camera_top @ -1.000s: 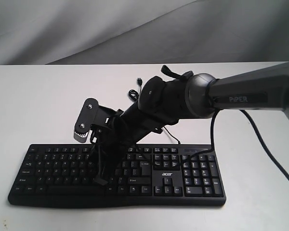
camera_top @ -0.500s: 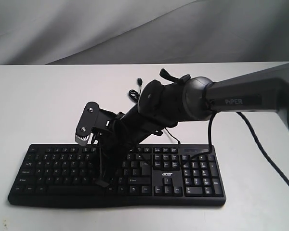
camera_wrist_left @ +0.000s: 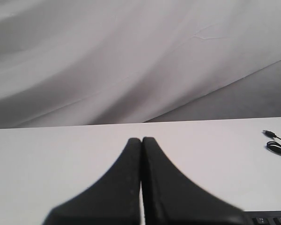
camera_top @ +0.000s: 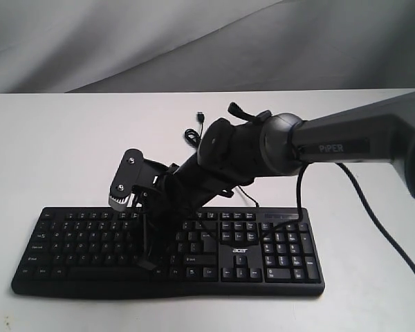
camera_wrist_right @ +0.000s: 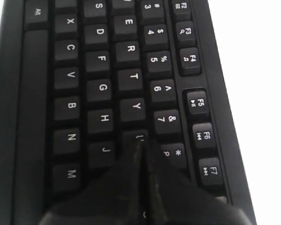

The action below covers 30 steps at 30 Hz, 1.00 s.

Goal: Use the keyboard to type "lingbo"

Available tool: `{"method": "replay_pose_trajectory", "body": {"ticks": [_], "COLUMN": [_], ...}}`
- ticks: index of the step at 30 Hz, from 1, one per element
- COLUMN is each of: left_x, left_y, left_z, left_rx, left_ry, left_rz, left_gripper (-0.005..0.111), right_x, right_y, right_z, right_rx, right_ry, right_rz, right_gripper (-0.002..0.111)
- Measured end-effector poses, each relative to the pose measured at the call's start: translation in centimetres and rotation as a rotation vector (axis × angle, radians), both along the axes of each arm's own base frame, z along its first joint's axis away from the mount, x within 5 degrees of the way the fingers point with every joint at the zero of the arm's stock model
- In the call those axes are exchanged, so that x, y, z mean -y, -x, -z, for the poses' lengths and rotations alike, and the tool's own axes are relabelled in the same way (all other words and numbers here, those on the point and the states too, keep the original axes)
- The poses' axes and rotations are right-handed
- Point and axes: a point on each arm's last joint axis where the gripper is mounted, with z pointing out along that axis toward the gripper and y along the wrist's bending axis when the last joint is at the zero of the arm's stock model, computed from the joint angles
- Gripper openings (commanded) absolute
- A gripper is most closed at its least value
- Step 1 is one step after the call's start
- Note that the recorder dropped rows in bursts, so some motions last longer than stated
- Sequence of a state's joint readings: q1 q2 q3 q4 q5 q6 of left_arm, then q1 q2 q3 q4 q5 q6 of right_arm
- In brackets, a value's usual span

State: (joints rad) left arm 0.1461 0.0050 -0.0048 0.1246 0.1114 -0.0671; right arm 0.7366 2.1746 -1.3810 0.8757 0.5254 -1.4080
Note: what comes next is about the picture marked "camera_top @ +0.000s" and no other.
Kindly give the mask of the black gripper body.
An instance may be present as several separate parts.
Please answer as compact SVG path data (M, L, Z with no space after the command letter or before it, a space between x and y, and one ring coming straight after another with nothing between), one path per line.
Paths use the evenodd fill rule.
M173 232L215 196L228 196L228 183L196 162L181 166L147 162L146 169L154 175L139 176L137 196L147 225L155 232Z

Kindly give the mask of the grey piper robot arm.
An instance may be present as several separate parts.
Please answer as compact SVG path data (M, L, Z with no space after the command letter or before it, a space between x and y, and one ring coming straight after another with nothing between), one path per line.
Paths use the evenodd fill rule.
M301 178L313 163L389 163L415 199L415 92L313 120L228 111L242 123L216 120L186 162L160 171L146 203L148 246L215 196L260 177Z

